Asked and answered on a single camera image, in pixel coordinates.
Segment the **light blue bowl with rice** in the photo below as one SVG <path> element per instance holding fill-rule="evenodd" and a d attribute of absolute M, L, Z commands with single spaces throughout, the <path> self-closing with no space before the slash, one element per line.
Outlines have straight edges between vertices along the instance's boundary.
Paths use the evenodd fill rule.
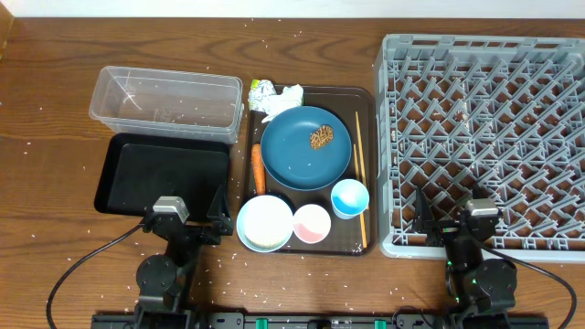
<path fill-rule="evenodd" d="M 292 210 L 276 196 L 255 196 L 239 211 L 237 233 L 240 242 L 248 249 L 259 253 L 274 252 L 293 234 Z"/>

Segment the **light blue cup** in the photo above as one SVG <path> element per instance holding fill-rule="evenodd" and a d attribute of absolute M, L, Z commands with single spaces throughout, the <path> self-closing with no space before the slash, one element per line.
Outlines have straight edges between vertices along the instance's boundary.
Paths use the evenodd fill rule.
<path fill-rule="evenodd" d="M 355 179 L 344 179 L 337 182 L 331 191 L 331 204 L 336 216 L 341 219 L 351 219 L 359 216 L 360 211 L 368 209 L 369 193 L 363 185 L 363 204 L 360 207 L 357 204 L 356 192 L 358 182 Z"/>

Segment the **dark blue plate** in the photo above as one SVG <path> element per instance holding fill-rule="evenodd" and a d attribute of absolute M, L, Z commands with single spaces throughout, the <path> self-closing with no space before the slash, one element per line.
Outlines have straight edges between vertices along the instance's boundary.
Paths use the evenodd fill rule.
<path fill-rule="evenodd" d="M 310 146 L 310 134 L 322 125 L 334 130 L 334 140 L 321 149 Z M 261 157 L 268 174 L 290 189 L 313 191 L 331 185 L 346 171 L 352 140 L 344 123 L 322 108 L 300 106 L 284 111 L 266 126 Z"/>

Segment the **small pink bowl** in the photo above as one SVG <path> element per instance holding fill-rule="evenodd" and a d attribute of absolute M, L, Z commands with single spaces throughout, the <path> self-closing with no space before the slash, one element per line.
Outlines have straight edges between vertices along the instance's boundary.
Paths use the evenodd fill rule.
<path fill-rule="evenodd" d="M 293 215 L 293 232 L 307 244 L 315 244 L 327 237 L 331 229 L 331 218 L 321 206 L 309 204 L 300 207 Z"/>

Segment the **brown cookie food scrap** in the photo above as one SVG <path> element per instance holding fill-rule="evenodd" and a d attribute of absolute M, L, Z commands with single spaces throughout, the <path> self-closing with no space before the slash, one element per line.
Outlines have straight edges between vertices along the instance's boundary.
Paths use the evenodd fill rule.
<path fill-rule="evenodd" d="M 321 149 L 334 140 L 334 130 L 330 125 L 322 125 L 310 134 L 310 146 L 314 150 Z"/>

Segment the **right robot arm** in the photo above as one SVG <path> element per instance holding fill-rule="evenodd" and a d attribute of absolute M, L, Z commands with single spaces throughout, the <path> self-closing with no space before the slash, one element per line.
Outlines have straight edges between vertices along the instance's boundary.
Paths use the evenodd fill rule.
<path fill-rule="evenodd" d="M 484 242 L 495 234 L 502 211 L 476 187 L 455 218 L 434 217 L 428 198 L 416 189 L 414 229 L 425 244 L 446 252 L 448 293 L 457 304 L 433 321 L 434 328 L 509 328 L 507 310 L 516 305 L 516 265 L 485 259 Z"/>

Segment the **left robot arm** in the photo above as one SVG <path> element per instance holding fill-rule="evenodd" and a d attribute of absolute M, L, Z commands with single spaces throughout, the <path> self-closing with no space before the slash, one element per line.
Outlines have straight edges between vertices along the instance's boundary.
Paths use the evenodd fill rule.
<path fill-rule="evenodd" d="M 153 255 L 139 265 L 136 282 L 140 289 L 135 308 L 134 329 L 207 328 L 207 316 L 188 306 L 192 276 L 201 249 L 218 245 L 233 234 L 226 187 L 218 187 L 205 216 L 187 224 L 189 211 L 179 196 L 161 196 L 143 218 L 144 232 L 167 242 L 163 254 Z"/>

